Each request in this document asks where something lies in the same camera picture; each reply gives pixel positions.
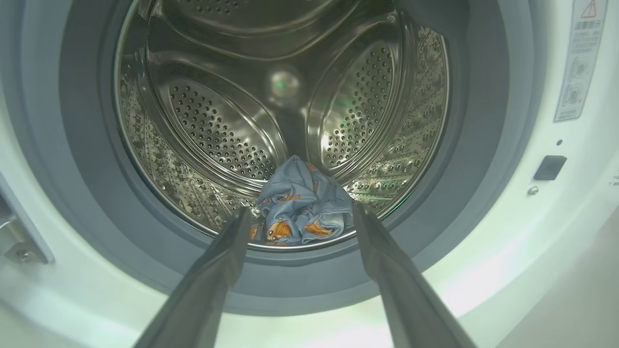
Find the front-loading washing machine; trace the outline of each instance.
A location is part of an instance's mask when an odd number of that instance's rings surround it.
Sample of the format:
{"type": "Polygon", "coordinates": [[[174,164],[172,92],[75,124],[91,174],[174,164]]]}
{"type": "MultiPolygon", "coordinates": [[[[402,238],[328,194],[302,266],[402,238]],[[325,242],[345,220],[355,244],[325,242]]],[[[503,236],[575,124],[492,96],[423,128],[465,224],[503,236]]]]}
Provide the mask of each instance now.
{"type": "MultiPolygon", "coordinates": [[[[291,155],[374,209],[479,346],[617,206],[612,1],[2,7],[2,194],[37,247],[0,294],[85,346],[130,346],[291,155]]],[[[218,345],[389,346],[377,295],[354,228],[255,240],[218,345]]]]}

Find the screw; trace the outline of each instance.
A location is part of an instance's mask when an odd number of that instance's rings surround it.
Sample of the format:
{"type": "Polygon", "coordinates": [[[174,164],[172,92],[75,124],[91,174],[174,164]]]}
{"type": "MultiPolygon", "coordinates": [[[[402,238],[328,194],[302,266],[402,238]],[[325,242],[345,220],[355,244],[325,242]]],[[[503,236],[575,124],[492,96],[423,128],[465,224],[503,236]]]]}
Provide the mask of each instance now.
{"type": "Polygon", "coordinates": [[[537,186],[531,186],[531,187],[529,188],[529,190],[527,191],[527,194],[528,194],[529,196],[535,196],[536,194],[538,194],[538,193],[539,193],[539,191],[540,191],[540,188],[539,188],[539,187],[537,187],[537,186]]]}
{"type": "Polygon", "coordinates": [[[15,253],[21,263],[30,262],[30,252],[28,250],[17,250],[15,253]]]}

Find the cartoon print fabric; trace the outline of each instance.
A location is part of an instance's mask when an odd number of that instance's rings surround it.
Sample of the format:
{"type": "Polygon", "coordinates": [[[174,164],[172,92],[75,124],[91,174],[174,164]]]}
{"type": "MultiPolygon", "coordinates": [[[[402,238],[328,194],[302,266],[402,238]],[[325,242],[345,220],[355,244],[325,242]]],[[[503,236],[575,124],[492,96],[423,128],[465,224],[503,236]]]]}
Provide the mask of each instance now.
{"type": "Polygon", "coordinates": [[[250,237],[275,243],[335,238],[352,224],[352,200],[331,177],[297,156],[280,166],[258,197],[250,237]]]}

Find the crumpled fabric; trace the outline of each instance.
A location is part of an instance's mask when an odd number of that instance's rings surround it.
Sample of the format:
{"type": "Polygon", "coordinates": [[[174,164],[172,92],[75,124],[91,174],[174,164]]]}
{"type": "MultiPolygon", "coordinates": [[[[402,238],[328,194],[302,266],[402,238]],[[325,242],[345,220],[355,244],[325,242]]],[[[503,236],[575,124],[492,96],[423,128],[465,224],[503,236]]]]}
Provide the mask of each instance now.
{"type": "Polygon", "coordinates": [[[296,155],[262,187],[258,209],[260,218],[250,233],[253,240],[309,243],[338,237],[352,226],[348,193],[296,155]]]}

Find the cloth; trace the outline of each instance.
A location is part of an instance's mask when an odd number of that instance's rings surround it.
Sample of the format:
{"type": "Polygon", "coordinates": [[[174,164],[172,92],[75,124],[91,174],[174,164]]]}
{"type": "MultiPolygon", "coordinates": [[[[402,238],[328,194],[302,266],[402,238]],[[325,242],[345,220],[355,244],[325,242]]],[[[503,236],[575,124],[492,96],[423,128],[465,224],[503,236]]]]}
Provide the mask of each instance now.
{"type": "Polygon", "coordinates": [[[352,225],[352,199],[335,179],[298,156],[290,157],[262,187],[261,218],[250,236],[275,243],[335,238],[352,225]]]}

